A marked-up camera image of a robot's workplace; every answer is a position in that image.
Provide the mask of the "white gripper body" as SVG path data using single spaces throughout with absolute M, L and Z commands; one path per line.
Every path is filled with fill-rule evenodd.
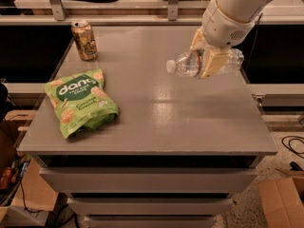
M 210 46 L 232 47 L 245 39 L 255 17 L 254 0 L 211 0 L 202 15 L 201 28 Z

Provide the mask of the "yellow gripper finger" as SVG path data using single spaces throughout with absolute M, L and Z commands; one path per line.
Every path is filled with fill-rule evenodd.
M 201 79 L 214 76 L 229 59 L 228 47 L 209 47 L 203 51 Z
M 197 29 L 197 31 L 193 37 L 190 49 L 191 50 L 206 50 L 207 49 L 207 42 L 205 40 L 204 32 L 203 32 L 202 28 Z

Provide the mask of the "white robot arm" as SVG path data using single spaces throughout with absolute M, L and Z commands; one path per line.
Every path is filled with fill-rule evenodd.
M 229 50 L 241 44 L 263 8 L 273 0 L 211 0 L 202 15 L 190 49 L 203 52 L 202 72 L 207 79 L 219 72 Z

